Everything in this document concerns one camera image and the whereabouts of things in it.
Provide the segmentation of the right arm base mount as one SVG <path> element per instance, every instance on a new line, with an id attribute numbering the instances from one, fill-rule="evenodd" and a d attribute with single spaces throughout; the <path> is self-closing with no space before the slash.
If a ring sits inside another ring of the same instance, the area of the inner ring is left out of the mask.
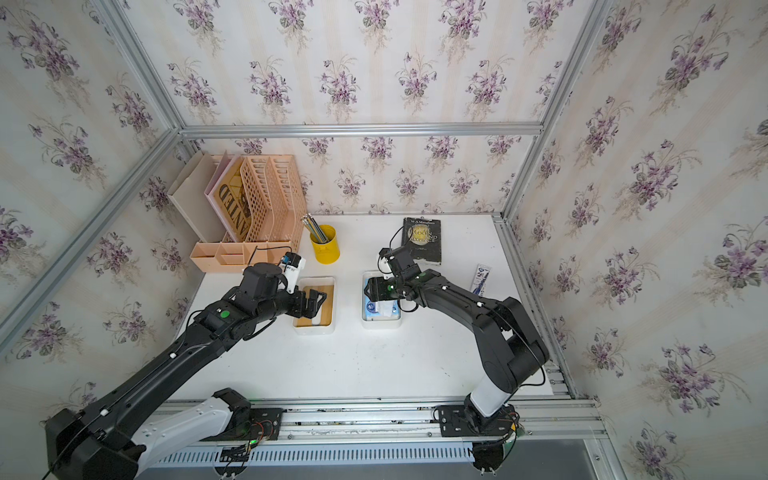
<path id="1" fill-rule="evenodd" d="M 471 403 L 439 405 L 432 410 L 432 417 L 445 438 L 505 437 L 516 429 L 520 418 L 512 405 L 484 417 Z"/>

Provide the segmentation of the blue tissue paper pack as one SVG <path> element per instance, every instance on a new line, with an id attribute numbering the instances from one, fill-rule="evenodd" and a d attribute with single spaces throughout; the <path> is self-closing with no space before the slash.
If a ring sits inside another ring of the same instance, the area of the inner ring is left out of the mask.
<path id="1" fill-rule="evenodd" d="M 362 319 L 364 321 L 394 321 L 401 318 L 401 312 L 395 300 L 373 301 L 363 290 Z"/>

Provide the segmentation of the toothpaste tube box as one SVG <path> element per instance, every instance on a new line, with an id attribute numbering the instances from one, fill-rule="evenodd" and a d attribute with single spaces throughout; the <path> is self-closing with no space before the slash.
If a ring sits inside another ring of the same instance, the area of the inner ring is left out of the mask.
<path id="1" fill-rule="evenodd" d="M 478 296 L 483 296 L 491 268 L 487 265 L 478 264 L 471 283 L 471 292 Z"/>

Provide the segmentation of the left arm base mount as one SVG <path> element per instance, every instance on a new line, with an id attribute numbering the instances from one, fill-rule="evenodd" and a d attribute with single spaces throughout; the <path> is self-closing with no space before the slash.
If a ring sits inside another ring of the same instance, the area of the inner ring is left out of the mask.
<path id="1" fill-rule="evenodd" d="M 226 429 L 203 442 L 277 440 L 284 410 L 281 408 L 252 408 L 248 416 L 235 414 Z"/>

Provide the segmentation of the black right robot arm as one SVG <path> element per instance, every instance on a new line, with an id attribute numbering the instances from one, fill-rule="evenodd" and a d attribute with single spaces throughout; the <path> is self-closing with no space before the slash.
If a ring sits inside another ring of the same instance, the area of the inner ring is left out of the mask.
<path id="1" fill-rule="evenodd" d="M 413 302 L 448 316 L 474 335 L 484 378 L 468 396 L 469 413 L 492 418 L 544 371 L 550 353 L 519 300 L 486 298 L 459 287 L 433 269 L 421 269 L 406 247 L 383 248 L 378 259 L 389 273 L 367 281 L 364 293 L 370 300 Z"/>

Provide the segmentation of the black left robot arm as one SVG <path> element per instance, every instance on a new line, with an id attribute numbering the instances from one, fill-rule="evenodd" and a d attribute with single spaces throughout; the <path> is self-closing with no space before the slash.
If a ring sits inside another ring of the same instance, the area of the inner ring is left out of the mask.
<path id="1" fill-rule="evenodd" d="M 159 423 L 150 417 L 171 395 L 237 343 L 281 315 L 315 317 L 328 295 L 297 288 L 295 275 L 257 263 L 239 285 L 193 313 L 181 336 L 120 386 L 86 407 L 45 423 L 48 471 L 58 479 L 133 479 L 200 440 L 252 435 L 250 401 L 232 388 Z"/>

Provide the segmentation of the white bamboo tissue box lid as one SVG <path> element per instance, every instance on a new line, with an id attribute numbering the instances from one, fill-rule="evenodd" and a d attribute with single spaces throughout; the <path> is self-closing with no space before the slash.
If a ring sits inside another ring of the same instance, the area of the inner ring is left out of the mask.
<path id="1" fill-rule="evenodd" d="M 293 321 L 293 330 L 298 335 L 328 335 L 334 332 L 335 322 L 335 287 L 334 277 L 304 277 L 298 282 L 297 288 L 309 295 L 311 290 L 326 295 L 324 302 L 312 318 L 301 317 Z"/>

